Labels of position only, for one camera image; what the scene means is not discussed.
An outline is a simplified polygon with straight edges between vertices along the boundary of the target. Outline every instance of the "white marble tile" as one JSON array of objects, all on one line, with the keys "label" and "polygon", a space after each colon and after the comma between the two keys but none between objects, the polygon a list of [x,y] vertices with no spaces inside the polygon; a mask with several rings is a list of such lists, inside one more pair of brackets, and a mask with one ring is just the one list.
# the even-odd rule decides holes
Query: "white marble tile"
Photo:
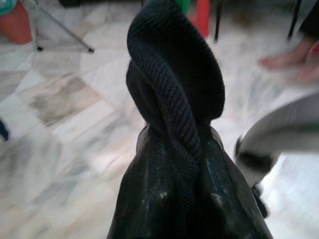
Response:
[{"label": "white marble tile", "polygon": [[16,202],[8,194],[0,193],[0,229],[2,238],[11,238],[20,225],[26,223],[33,212]]},{"label": "white marble tile", "polygon": [[92,25],[101,26],[105,23],[107,17],[107,11],[109,8],[108,2],[101,2],[98,4],[97,8],[89,13],[84,19],[84,22],[88,22]]},{"label": "white marble tile", "polygon": [[0,72],[0,101],[15,91],[25,75],[26,71]]},{"label": "white marble tile", "polygon": [[106,237],[117,190],[98,179],[76,185],[64,207],[47,211],[51,225],[64,239]]},{"label": "white marble tile", "polygon": [[6,117],[23,107],[23,101],[17,93],[13,93],[0,102],[0,116]]},{"label": "white marble tile", "polygon": [[79,182],[80,180],[54,181],[32,201],[29,207],[50,213],[68,206],[67,200]]},{"label": "white marble tile", "polygon": [[135,147],[139,130],[120,114],[112,114],[70,145],[96,173],[103,173],[123,152]]},{"label": "white marble tile", "polygon": [[272,218],[271,216],[266,219],[267,226],[274,238],[278,239],[301,239],[305,238],[304,234],[296,229],[295,225],[286,222],[281,216]]},{"label": "white marble tile", "polygon": [[56,239],[62,238],[60,233],[55,232],[44,213],[37,213],[22,224],[15,233],[17,239]]},{"label": "white marble tile", "polygon": [[76,73],[80,66],[80,52],[43,51],[34,56],[33,69],[47,79]]},{"label": "white marble tile", "polygon": [[108,63],[127,56],[124,49],[97,49],[94,54],[81,53],[80,71],[83,74],[88,71],[95,71]]},{"label": "white marble tile", "polygon": [[0,55],[0,71],[25,71],[30,57],[33,55],[27,51],[13,51]]},{"label": "white marble tile", "polygon": [[28,71],[30,70],[34,60],[34,53],[31,53],[25,60],[23,60],[17,67],[15,71]]},{"label": "white marble tile", "polygon": [[14,51],[32,52],[33,44],[30,42],[24,45],[16,45],[10,42],[4,35],[0,35],[0,55]]},{"label": "white marble tile", "polygon": [[40,123],[28,107],[22,105],[9,115],[2,116],[10,131],[10,141],[16,141]]},{"label": "white marble tile", "polygon": [[89,130],[113,112],[112,107],[105,101],[98,101],[84,111],[64,122],[53,133],[63,142],[69,143],[76,137]]},{"label": "white marble tile", "polygon": [[59,207],[83,176],[92,176],[83,159],[38,124],[1,155],[0,189],[23,206]]},{"label": "white marble tile", "polygon": [[72,29],[72,32],[80,39],[83,39],[86,34],[88,34],[90,31],[96,30],[99,27],[100,25],[95,25],[87,21],[81,21]]},{"label": "white marble tile", "polygon": [[136,142],[132,143],[131,147],[129,147],[127,151],[123,151],[123,153],[116,158],[116,160],[108,165],[102,174],[103,180],[107,181],[108,183],[113,183],[116,187],[119,187],[122,176],[127,170],[129,164],[133,161],[135,155]]},{"label": "white marble tile", "polygon": [[[61,6],[50,9],[49,14],[57,19],[59,22],[63,22],[65,16],[65,9]],[[37,15],[35,18],[35,25],[38,31],[38,35],[44,36],[47,39],[56,41],[68,37],[65,31],[58,27],[51,19]]]},{"label": "white marble tile", "polygon": [[[319,190],[310,183],[318,178],[318,158],[319,155],[314,154],[286,153],[275,171],[264,179],[263,199],[270,210],[266,222],[274,238],[281,238],[280,233],[289,235],[293,230],[296,234],[291,238],[315,239],[318,235],[319,204],[316,198]],[[276,227],[274,222],[280,223],[282,228]]]},{"label": "white marble tile", "polygon": [[110,2],[106,22],[132,22],[141,9],[141,1],[125,0]]},{"label": "white marble tile", "polygon": [[128,96],[128,102],[126,107],[123,109],[124,115],[131,121],[133,125],[135,125],[138,129],[144,128],[145,120],[143,119],[141,113],[137,109],[135,102],[133,101],[132,97]]},{"label": "white marble tile", "polygon": [[23,78],[19,86],[17,87],[17,92],[22,92],[24,90],[30,89],[34,86],[45,81],[45,78],[41,76],[37,71],[30,69],[26,76]]},{"label": "white marble tile", "polygon": [[126,72],[129,61],[130,57],[126,53],[124,56],[84,74],[82,79],[118,108],[125,107],[130,97],[126,87]]},{"label": "white marble tile", "polygon": [[50,127],[57,127],[101,98],[74,75],[46,81],[20,95]]},{"label": "white marble tile", "polygon": [[83,40],[97,48],[126,48],[126,38],[130,22],[106,23],[89,32]]}]

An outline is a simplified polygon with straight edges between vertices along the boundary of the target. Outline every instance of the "tripod leg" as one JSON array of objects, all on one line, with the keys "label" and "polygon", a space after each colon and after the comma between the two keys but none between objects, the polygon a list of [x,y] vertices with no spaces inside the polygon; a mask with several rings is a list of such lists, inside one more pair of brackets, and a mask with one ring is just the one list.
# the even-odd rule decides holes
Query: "tripod leg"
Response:
[{"label": "tripod leg", "polygon": [[42,7],[38,7],[39,11],[44,14],[46,17],[51,19],[55,24],[57,24],[59,27],[61,27],[63,30],[65,30],[70,36],[72,36],[77,42],[79,42],[82,46],[84,46],[89,53],[94,53],[95,49],[85,42],[83,42],[77,35],[75,35],[72,31],[67,29],[62,23],[60,23],[58,20],[56,20],[53,16],[51,16],[46,10],[44,10]]},{"label": "tripod leg", "polygon": [[219,34],[219,26],[220,26],[220,19],[221,19],[221,10],[222,10],[222,0],[217,1],[217,14],[216,14],[216,30],[215,30],[215,38],[214,41],[218,41],[218,34]]},{"label": "tripod leg", "polygon": [[35,17],[34,17],[34,8],[30,4],[24,4],[24,7],[26,9],[26,12],[28,13],[29,17],[29,24],[31,29],[31,36],[32,36],[32,43],[33,48],[35,51],[42,51],[43,48],[38,46],[38,39],[36,35],[36,26],[35,26]]},{"label": "tripod leg", "polygon": [[298,14],[299,14],[301,2],[302,2],[302,0],[297,0],[295,10],[294,10],[293,22],[291,23],[291,27],[290,27],[289,34],[288,34],[288,40],[290,40],[291,37],[293,36],[295,25],[296,25],[297,19],[298,19]]}]

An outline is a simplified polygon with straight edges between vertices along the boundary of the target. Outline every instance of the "chair leg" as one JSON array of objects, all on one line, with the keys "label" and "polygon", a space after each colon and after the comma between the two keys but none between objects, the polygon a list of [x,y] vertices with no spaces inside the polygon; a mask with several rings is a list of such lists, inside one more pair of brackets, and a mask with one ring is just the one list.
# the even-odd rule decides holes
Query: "chair leg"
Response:
[{"label": "chair leg", "polygon": [[222,0],[218,0],[217,1],[217,14],[216,14],[216,30],[215,30],[215,39],[214,39],[215,42],[218,41],[221,10],[222,10]]},{"label": "chair leg", "polygon": [[298,15],[299,15],[301,2],[302,2],[302,0],[297,0],[296,6],[295,6],[295,9],[294,9],[293,22],[291,23],[291,27],[290,27],[289,34],[288,34],[288,40],[290,40],[292,38],[292,36],[293,36],[295,25],[296,25],[297,20],[298,20]]}]

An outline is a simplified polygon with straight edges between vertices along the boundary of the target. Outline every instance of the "floor tile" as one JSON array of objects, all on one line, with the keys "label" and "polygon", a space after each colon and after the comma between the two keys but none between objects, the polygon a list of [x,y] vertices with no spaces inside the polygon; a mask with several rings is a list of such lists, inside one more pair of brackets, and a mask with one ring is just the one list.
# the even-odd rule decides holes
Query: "floor tile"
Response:
[{"label": "floor tile", "polygon": [[25,60],[23,60],[17,67],[15,71],[28,71],[30,70],[34,60],[34,53],[31,53]]},{"label": "floor tile", "polygon": [[43,124],[50,127],[57,127],[100,100],[100,96],[76,76],[44,82],[20,95]]},{"label": "floor tile", "polygon": [[13,93],[0,101],[0,117],[5,117],[18,110],[24,105],[23,100],[17,93]]},{"label": "floor tile", "polygon": [[30,69],[17,87],[16,91],[21,92],[30,89],[44,81],[45,78],[43,76],[41,76],[37,71]]},{"label": "floor tile", "polygon": [[106,23],[99,29],[89,32],[83,40],[98,48],[126,48],[129,22]]},{"label": "floor tile", "polygon": [[45,78],[76,73],[80,66],[80,52],[43,51],[34,56],[33,69]]},{"label": "floor tile", "polygon": [[11,95],[26,75],[26,71],[0,72],[0,101]]},{"label": "floor tile", "polygon": [[42,213],[37,213],[31,217],[26,223],[17,229],[17,237],[21,239],[56,239],[61,238],[55,232],[48,221],[47,217]]},{"label": "floor tile", "polygon": [[27,205],[52,183],[64,150],[47,128],[33,127],[1,155],[1,188]]},{"label": "floor tile", "polygon": [[0,71],[25,71],[33,53],[27,51],[12,51],[0,55]]},{"label": "floor tile", "polygon": [[94,54],[81,53],[80,71],[81,73],[95,71],[96,68],[103,67],[112,61],[127,55],[124,49],[97,49]]},{"label": "floor tile", "polygon": [[126,71],[130,58],[128,53],[112,62],[83,75],[83,81],[101,96],[126,112],[131,107],[131,96],[126,86]]},{"label": "floor tile", "polygon": [[101,174],[122,152],[135,145],[138,133],[130,121],[114,113],[70,145],[87,159],[92,170]]},{"label": "floor tile", "polygon": [[3,116],[2,120],[6,123],[7,128],[10,131],[9,137],[11,142],[19,140],[40,123],[37,117],[25,105],[22,105],[18,110],[11,114]]},{"label": "floor tile", "polygon": [[91,127],[101,122],[112,112],[113,109],[105,101],[98,101],[58,126],[53,133],[63,143],[72,142],[78,136],[90,130]]},{"label": "floor tile", "polygon": [[0,193],[1,237],[13,238],[19,226],[26,223],[33,215],[34,212],[17,203],[15,198],[4,192]]}]

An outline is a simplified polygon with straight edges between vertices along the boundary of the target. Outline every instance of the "black fabric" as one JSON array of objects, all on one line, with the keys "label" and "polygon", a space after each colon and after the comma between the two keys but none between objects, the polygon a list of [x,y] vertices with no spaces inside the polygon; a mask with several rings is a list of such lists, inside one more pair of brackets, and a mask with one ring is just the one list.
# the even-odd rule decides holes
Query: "black fabric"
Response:
[{"label": "black fabric", "polygon": [[1,120],[0,120],[0,135],[5,139],[5,141],[9,139],[9,132]]},{"label": "black fabric", "polygon": [[[202,155],[188,239],[271,239],[251,189],[208,125],[197,125]],[[138,137],[120,186],[107,239],[176,239],[171,144],[152,127]]]},{"label": "black fabric", "polygon": [[176,188],[176,238],[187,238],[201,157],[197,124],[224,107],[218,64],[174,0],[150,0],[128,33],[129,91],[144,119],[171,145]]},{"label": "black fabric", "polygon": [[319,1],[316,2],[313,9],[304,20],[300,27],[300,31],[307,36],[319,39]]}]

